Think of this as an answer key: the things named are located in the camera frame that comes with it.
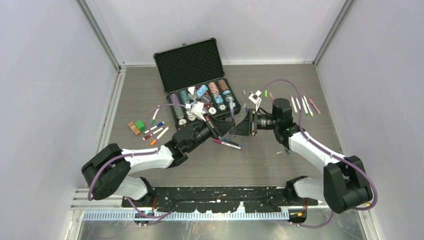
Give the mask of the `dark purple marker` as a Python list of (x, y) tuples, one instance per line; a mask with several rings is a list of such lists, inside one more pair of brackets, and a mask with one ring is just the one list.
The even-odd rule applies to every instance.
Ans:
[(232, 120), (232, 123), (235, 124), (236, 123), (235, 122), (235, 106), (236, 106), (236, 104), (234, 102), (233, 95), (231, 94), (228, 97), (228, 99), (229, 99), (229, 103), (228, 104), (229, 104), (229, 108), (230, 108), (231, 120)]

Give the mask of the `green cap white marker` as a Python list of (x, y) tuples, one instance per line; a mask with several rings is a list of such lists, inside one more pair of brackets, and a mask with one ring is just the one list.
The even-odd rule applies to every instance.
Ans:
[(308, 115), (309, 114), (309, 110), (308, 110), (308, 107), (307, 107), (307, 105), (306, 105), (305, 100), (304, 100), (303, 97), (301, 97), (301, 103), (302, 103), (302, 109), (303, 109), (303, 111), (305, 112), (306, 115)]

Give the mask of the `pink marker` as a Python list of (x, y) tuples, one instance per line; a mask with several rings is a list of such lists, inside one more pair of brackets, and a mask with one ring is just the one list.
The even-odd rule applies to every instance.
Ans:
[(310, 105), (312, 106), (312, 109), (314, 109), (318, 115), (321, 115), (321, 111), (318, 109), (318, 107), (316, 106), (316, 104), (313, 102), (313, 100), (310, 97), (308, 98), (308, 101)]

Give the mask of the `lime green cap marker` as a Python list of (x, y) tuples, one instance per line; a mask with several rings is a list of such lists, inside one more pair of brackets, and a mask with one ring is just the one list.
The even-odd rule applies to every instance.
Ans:
[(305, 96), (305, 95), (303, 96), (303, 101), (304, 101), (305, 106), (306, 106), (306, 108), (307, 108), (307, 110), (308, 110), (308, 112), (309, 112), (309, 115), (310, 115), (311, 117), (314, 117), (314, 114), (313, 114), (313, 112), (312, 112), (312, 109), (311, 109), (311, 107), (310, 107), (310, 105), (309, 105), (309, 103), (308, 103), (307, 98), (306, 98), (306, 96)]

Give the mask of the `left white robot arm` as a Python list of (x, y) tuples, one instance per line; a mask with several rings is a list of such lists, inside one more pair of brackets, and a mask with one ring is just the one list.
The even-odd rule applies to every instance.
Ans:
[(103, 200), (111, 195), (135, 200), (141, 207), (153, 202), (149, 183), (131, 174), (150, 169), (169, 169), (181, 165), (206, 140), (218, 140), (233, 129), (232, 121), (208, 117), (197, 125), (186, 125), (173, 134), (167, 143), (149, 149), (123, 149), (110, 143), (81, 168), (89, 186), (87, 199)]

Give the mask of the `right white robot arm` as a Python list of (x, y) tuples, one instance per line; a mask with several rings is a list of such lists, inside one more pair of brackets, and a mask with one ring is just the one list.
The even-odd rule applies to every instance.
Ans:
[(323, 175), (321, 180), (300, 176), (286, 182), (285, 198), (291, 205), (313, 199), (325, 202), (333, 212), (341, 214), (371, 201), (373, 190), (365, 177), (362, 160), (355, 155), (346, 157), (333, 152), (316, 141), (294, 122), (292, 113), (288, 99), (276, 98), (271, 112), (261, 107), (249, 109), (230, 134), (250, 137), (259, 130), (273, 131), (278, 143), (320, 170)]

